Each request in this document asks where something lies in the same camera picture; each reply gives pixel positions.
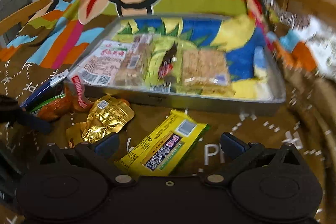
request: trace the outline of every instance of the pink stripe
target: pink stripe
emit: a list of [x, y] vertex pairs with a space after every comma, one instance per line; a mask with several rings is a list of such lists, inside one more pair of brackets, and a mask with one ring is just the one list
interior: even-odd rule
[[77, 21], [77, 24], [73, 28], [72, 33], [70, 34], [68, 41], [62, 48], [61, 52], [56, 57], [53, 65], [51, 66], [52, 69], [59, 69], [61, 65], [63, 64], [63, 61], [68, 55], [68, 52], [76, 45], [79, 37], [81, 36], [81, 33], [83, 31], [84, 25]]

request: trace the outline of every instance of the baking pan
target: baking pan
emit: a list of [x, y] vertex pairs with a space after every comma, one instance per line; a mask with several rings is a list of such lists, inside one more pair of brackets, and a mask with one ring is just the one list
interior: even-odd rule
[[[229, 17], [208, 14], [156, 14], [145, 16], [129, 16], [118, 18], [110, 23], [103, 32], [85, 49], [76, 62], [69, 69], [73, 72], [78, 64], [95, 50], [104, 39], [111, 39], [122, 27], [122, 20], [129, 19], [157, 19], [157, 18], [188, 18], [188, 19], [217, 19], [228, 20]], [[274, 99], [237, 99], [228, 97], [210, 97], [203, 95], [165, 93], [132, 88], [104, 87], [85, 83], [85, 96], [100, 98], [105, 94], [123, 98], [131, 103], [163, 106], [177, 109], [195, 109], [208, 112], [245, 113], [255, 115], [273, 115], [280, 105], [285, 102], [285, 84], [278, 66], [267, 47], [264, 48], [267, 61], [268, 84]]]

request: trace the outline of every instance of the metal rivet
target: metal rivet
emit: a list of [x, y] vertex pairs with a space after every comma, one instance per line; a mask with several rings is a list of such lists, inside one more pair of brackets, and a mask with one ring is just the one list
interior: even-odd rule
[[222, 182], [223, 180], [224, 178], [221, 175], [213, 174], [213, 175], [208, 176], [208, 181], [213, 182], [213, 183], [219, 183], [219, 182]]
[[129, 183], [132, 178], [129, 175], [118, 175], [115, 177], [115, 181], [118, 183]]
[[167, 186], [174, 186], [174, 182], [172, 182], [172, 181], [166, 181], [166, 185]]

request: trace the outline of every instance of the wooden furniture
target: wooden furniture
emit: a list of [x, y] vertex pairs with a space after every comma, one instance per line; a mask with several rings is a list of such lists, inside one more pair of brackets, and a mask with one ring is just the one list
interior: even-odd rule
[[46, 7], [51, 0], [38, 0], [35, 1], [26, 7], [18, 10], [14, 14], [11, 14], [9, 17], [6, 17], [4, 20], [0, 22], [0, 35], [3, 35], [7, 32], [11, 27], [20, 23], [21, 26], [24, 26], [29, 21], [29, 17], [34, 15], [37, 11]]

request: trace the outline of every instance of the round black disc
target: round black disc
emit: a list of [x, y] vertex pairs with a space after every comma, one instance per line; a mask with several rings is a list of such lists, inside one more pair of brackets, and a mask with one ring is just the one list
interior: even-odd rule
[[316, 177], [292, 164], [245, 171], [234, 179], [231, 191], [248, 212], [272, 221], [306, 218], [322, 199]]
[[25, 215], [49, 221], [77, 219], [105, 199], [103, 176], [73, 165], [41, 165], [20, 182], [17, 201]]

